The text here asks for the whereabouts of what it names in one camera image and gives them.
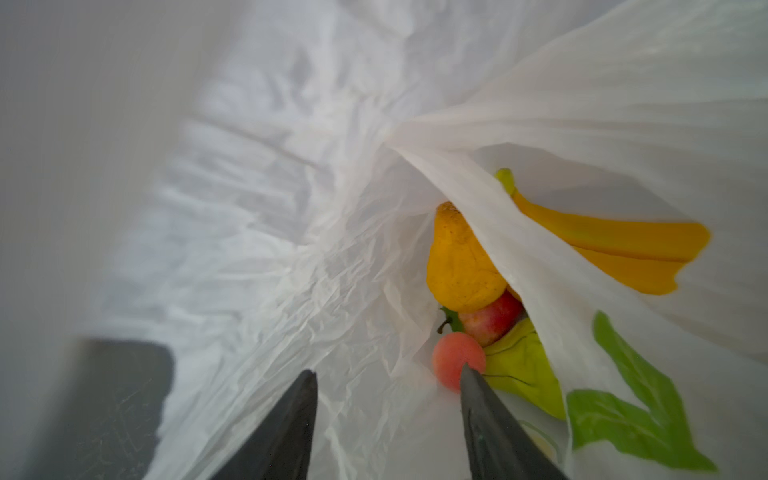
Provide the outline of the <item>yellow fake banana bunch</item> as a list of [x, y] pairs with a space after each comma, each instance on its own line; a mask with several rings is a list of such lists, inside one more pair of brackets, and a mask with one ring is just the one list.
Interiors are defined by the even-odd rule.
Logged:
[[527, 200], [511, 170], [500, 169], [495, 178], [521, 213], [603, 273], [642, 294], [662, 296], [675, 291], [678, 272], [698, 257], [711, 238], [699, 223], [608, 220], [558, 212]]

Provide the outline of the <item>green fake pear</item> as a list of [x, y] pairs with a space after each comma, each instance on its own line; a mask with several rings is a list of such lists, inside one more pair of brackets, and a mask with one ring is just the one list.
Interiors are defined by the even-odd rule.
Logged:
[[506, 335], [483, 350], [486, 358], [483, 377], [493, 389], [517, 395], [550, 416], [565, 420], [560, 383], [529, 318], [520, 320]]

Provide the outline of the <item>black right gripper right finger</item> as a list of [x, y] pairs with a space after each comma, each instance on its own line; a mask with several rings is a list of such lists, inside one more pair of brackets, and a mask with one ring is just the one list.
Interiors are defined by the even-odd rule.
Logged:
[[521, 424], [469, 365], [460, 375], [461, 411], [474, 480], [565, 480]]

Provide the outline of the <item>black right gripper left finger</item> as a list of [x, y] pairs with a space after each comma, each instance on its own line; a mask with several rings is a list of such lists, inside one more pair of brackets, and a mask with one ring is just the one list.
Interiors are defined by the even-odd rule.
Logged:
[[305, 479], [308, 476], [317, 407], [317, 375], [311, 370], [304, 370], [213, 478]]

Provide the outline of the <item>white plastic bag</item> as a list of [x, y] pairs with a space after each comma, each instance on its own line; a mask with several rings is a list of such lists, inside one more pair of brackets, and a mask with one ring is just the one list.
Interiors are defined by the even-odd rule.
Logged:
[[[699, 223], [656, 296], [520, 212]], [[313, 479], [466, 479], [434, 210], [520, 293], [573, 479], [767, 475], [763, 1], [5, 1], [1, 475], [208, 479], [299, 373]]]

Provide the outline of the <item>pink yellow fake peach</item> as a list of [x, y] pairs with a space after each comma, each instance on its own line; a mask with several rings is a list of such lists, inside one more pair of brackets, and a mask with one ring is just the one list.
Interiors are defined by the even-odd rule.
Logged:
[[445, 320], [437, 327], [438, 334], [442, 334], [445, 328], [452, 332], [466, 333], [481, 347], [487, 347], [504, 337], [525, 312], [523, 303], [509, 291], [476, 311], [457, 313], [447, 307], [441, 310]]

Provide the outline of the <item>yellow fake pear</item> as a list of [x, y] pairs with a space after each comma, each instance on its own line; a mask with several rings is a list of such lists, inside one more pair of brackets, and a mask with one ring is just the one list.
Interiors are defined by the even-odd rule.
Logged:
[[506, 280], [452, 202], [444, 202], [436, 209], [426, 284], [438, 303], [459, 313], [492, 304], [507, 287]]

